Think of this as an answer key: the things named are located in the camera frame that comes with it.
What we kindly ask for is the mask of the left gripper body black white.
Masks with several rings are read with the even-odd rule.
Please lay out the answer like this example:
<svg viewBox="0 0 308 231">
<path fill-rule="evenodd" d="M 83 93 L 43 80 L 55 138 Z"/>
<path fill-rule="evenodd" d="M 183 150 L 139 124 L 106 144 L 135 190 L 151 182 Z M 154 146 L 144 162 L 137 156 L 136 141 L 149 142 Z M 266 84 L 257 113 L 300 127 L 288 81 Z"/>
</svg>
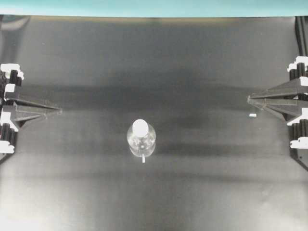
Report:
<svg viewBox="0 0 308 231">
<path fill-rule="evenodd" d="M 13 154 L 19 129 L 13 123 L 16 105 L 13 96 L 24 80 L 19 64 L 0 65 L 0 153 Z"/>
</svg>

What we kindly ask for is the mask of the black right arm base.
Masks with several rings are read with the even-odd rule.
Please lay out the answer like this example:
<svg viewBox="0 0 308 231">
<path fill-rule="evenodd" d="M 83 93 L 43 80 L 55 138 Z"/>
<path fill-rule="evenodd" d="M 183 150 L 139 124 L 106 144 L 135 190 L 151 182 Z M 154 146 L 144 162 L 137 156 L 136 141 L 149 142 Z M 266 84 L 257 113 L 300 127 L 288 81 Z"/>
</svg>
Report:
<svg viewBox="0 0 308 231">
<path fill-rule="evenodd" d="M 290 156 L 305 170 L 308 171 L 308 150 L 291 149 Z"/>
</svg>

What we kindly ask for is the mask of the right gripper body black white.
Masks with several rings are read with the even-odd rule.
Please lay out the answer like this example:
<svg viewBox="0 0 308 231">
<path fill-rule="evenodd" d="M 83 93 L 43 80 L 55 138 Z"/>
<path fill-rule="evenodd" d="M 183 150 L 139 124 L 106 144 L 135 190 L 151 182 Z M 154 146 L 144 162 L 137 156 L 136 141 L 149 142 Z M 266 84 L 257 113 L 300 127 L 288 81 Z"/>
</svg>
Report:
<svg viewBox="0 0 308 231">
<path fill-rule="evenodd" d="M 292 128 L 292 138 L 290 147 L 292 149 L 308 148 L 308 57 L 298 56 L 295 61 L 289 64 L 287 71 L 289 72 L 290 81 L 299 83 L 300 87 L 304 87 L 304 92 L 297 93 L 292 99 L 298 103 L 300 114 L 295 116 L 287 126 Z"/>
</svg>

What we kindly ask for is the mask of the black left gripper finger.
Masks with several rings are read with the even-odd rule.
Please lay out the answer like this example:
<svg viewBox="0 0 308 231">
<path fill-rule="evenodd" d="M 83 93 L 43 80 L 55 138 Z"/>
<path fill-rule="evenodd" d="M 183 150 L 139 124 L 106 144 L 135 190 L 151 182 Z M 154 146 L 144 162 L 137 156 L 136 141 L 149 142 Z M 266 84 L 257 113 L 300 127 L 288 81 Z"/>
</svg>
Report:
<svg viewBox="0 0 308 231">
<path fill-rule="evenodd" d="M 61 115 L 61 109 L 33 109 L 33 110 L 21 110 L 17 109 L 14 115 L 14 124 L 18 128 L 22 128 L 36 122 L 44 121 L 54 116 Z"/>
<path fill-rule="evenodd" d="M 47 109 L 53 109 L 53 110 L 61 110 L 61 108 L 58 105 L 50 102 L 47 99 L 37 98 L 34 96 L 29 96 L 29 95 L 18 93 L 18 92 L 6 92 L 5 100 L 12 101 L 16 103 L 17 105 L 32 106 L 32 107 L 37 107 L 37 108 L 47 108 Z"/>
</svg>

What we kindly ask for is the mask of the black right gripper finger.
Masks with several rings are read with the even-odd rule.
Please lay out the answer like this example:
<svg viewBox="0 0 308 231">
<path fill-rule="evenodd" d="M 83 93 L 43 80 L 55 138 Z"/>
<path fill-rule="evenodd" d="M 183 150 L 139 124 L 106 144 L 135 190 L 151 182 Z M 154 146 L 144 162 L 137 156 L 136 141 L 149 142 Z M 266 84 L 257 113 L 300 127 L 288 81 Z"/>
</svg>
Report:
<svg viewBox="0 0 308 231">
<path fill-rule="evenodd" d="M 281 98 L 296 96 L 308 92 L 308 78 L 300 77 L 282 83 L 276 87 L 251 94 L 249 99 Z"/>
<path fill-rule="evenodd" d="M 308 118 L 308 102 L 298 99 L 247 99 L 247 102 L 267 111 L 281 120 L 301 120 Z"/>
</svg>

